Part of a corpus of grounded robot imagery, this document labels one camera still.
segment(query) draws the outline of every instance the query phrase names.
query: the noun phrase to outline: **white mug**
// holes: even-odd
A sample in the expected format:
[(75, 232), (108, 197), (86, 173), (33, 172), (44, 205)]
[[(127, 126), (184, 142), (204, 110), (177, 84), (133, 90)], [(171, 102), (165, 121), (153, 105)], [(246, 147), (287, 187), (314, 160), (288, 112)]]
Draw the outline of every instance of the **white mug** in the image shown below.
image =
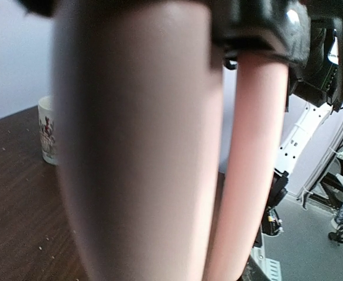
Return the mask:
[(44, 160), (57, 165), (57, 149), (54, 131), (53, 97), (48, 95), (39, 100), (39, 131)]

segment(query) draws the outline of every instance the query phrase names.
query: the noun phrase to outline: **wood grain surface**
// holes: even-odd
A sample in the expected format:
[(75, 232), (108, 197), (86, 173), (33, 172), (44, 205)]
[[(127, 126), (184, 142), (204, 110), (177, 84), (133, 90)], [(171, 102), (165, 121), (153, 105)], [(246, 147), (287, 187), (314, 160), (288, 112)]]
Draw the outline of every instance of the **wood grain surface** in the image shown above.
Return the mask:
[(0, 120), (0, 280), (84, 281), (37, 108)]

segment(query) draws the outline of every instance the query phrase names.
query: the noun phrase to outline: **wall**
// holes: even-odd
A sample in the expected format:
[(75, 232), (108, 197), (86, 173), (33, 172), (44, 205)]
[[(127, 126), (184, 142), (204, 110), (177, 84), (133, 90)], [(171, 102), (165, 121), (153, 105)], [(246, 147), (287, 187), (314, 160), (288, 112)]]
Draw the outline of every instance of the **wall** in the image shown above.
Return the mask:
[(52, 21), (0, 0), (0, 118), (50, 94)]
[[(221, 158), (219, 170), (225, 172), (227, 169), (227, 158), (229, 155), (231, 130), (234, 115), (234, 98), (236, 86), (236, 71), (225, 69), (224, 72), (224, 120), (222, 124)], [(289, 112), (284, 115), (283, 131), (281, 142), (285, 140), (301, 113), (304, 111), (306, 102), (301, 98), (292, 95), (290, 97)], [(303, 185), (317, 165), (320, 164), (324, 153), (331, 145), (333, 138), (339, 133), (339, 128), (343, 123), (343, 110), (333, 114), (317, 129), (312, 139), (307, 144), (299, 157), (294, 172), (289, 177), (287, 190), (292, 195), (298, 195)]]

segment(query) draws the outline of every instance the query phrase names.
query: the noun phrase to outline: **gray floor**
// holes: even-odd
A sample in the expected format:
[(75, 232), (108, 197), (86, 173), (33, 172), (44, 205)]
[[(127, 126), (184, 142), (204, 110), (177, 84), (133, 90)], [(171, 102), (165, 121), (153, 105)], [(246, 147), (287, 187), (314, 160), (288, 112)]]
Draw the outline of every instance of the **gray floor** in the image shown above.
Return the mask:
[(264, 242), (266, 257), (281, 263), (283, 281), (343, 281), (343, 245), (327, 237), (332, 215), (312, 205), (305, 211), (288, 198), (277, 212), (284, 233)]

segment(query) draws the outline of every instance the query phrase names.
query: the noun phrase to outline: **wooden table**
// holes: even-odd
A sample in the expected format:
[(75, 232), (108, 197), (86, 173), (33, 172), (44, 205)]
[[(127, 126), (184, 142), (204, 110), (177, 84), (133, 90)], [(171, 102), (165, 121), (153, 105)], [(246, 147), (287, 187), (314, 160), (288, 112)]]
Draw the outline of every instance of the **wooden table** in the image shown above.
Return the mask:
[(0, 120), (0, 280), (88, 280), (38, 129), (37, 108)]

